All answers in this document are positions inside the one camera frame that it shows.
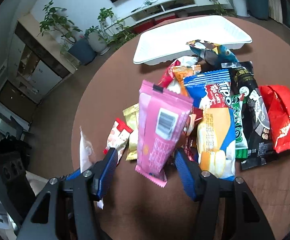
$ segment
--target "orange snack wrapper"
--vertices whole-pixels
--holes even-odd
[[[181,85],[181,94],[188,97],[189,95],[187,93],[186,88],[184,87],[184,78],[199,74],[202,71],[201,65],[193,65],[190,67],[183,66],[174,67],[172,71],[174,73],[175,78]]]

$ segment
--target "doorway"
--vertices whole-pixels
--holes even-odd
[[[19,91],[12,83],[6,81],[0,91],[0,102],[13,113],[30,123],[37,104]]]

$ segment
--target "red storage box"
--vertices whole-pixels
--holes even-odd
[[[137,26],[134,27],[134,32],[136,33],[142,33],[146,30],[148,30],[149,28],[155,26],[154,24],[154,20],[153,19],[150,19],[148,21],[145,21]]]
[[[156,24],[159,24],[163,21],[166,21],[166,20],[170,20],[170,19],[176,19],[177,16],[175,13],[169,13],[169,14],[164,14],[160,17],[155,17],[154,20],[155,20],[155,25]]]

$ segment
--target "white plastic tray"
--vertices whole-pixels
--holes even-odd
[[[234,23],[218,15],[187,19],[144,32],[138,42],[134,63],[156,65],[193,55],[186,42],[205,40],[240,49],[251,37]]]

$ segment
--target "brown table top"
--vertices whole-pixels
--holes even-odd
[[[253,39],[234,53],[239,61],[253,61],[258,85],[281,84],[290,88],[290,46],[259,25],[227,18]],[[103,159],[102,152],[115,118],[125,120],[122,110],[138,102],[142,80],[157,83],[170,64],[135,65],[133,57],[138,40],[139,36],[123,45],[104,63],[81,98],[72,129],[74,169],[79,167],[79,127],[92,142],[97,158]],[[160,188],[134,171],[135,161],[125,158],[126,153],[104,197],[104,210],[98,212],[103,230],[114,240],[188,239],[197,203],[183,191],[177,170],[174,167],[166,170],[168,182],[165,188]],[[246,180],[276,239],[282,239],[290,230],[290,154],[243,172],[237,163],[236,175]]]

